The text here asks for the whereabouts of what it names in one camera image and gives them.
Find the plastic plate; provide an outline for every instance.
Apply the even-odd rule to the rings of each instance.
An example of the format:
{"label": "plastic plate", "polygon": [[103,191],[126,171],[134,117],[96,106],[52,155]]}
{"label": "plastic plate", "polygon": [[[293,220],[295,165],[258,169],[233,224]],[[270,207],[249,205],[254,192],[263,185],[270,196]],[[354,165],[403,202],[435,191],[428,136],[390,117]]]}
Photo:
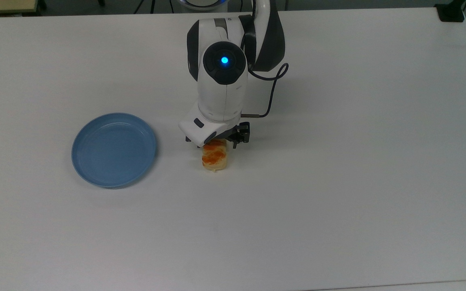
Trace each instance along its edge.
{"label": "plastic plate", "polygon": [[106,114],[89,122],[73,142],[74,169],[104,188],[133,183],[152,166],[156,138],[146,122],[131,114]]}

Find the white table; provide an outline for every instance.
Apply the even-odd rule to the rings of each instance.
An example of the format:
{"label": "white table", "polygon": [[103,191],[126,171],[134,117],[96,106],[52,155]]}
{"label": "white table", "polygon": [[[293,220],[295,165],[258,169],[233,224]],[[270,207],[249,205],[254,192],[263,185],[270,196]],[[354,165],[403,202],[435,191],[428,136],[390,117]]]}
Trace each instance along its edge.
{"label": "white table", "polygon": [[[202,17],[0,19],[0,291],[466,280],[466,22],[281,13],[290,70],[212,173],[177,127],[197,97],[185,35]],[[271,84],[249,86],[244,112],[264,111]],[[109,112],[159,140],[148,175],[120,190],[70,160]]]}

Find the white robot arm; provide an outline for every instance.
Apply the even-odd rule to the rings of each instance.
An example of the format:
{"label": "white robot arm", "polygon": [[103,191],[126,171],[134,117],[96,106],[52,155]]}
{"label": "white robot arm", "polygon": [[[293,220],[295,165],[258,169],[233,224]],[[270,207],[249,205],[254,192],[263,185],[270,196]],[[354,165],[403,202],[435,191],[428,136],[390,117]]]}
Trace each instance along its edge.
{"label": "white robot arm", "polygon": [[187,35],[188,66],[199,97],[179,123],[199,147],[213,138],[249,141],[240,120],[248,70],[267,72],[285,55],[275,0],[255,0],[252,15],[198,20]]}

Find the bread roll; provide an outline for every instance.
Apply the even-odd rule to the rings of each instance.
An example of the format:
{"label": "bread roll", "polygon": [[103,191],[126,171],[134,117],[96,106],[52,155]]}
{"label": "bread roll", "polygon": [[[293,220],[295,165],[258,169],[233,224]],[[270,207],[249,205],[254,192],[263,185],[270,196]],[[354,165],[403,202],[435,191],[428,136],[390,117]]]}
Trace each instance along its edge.
{"label": "bread roll", "polygon": [[207,170],[222,170],[226,167],[228,155],[226,140],[214,139],[202,147],[202,166]]}

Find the floor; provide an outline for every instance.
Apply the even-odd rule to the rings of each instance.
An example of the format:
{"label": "floor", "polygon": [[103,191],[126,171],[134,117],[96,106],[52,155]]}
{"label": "floor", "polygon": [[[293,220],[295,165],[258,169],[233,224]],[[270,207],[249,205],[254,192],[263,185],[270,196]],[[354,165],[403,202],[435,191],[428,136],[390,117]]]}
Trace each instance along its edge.
{"label": "floor", "polygon": [[[132,14],[141,0],[106,0],[100,7],[97,0],[45,0],[48,8],[42,15],[103,15]],[[171,0],[174,12],[181,12],[179,0]],[[251,11],[250,0],[230,0],[229,11]],[[360,8],[399,8],[399,7],[433,7],[436,3],[447,3],[448,0],[288,0],[288,10],[316,9],[360,9]],[[150,13],[152,0],[144,0],[137,13]],[[285,0],[277,0],[279,10],[284,10]],[[154,13],[171,13],[169,0],[155,0]]]}

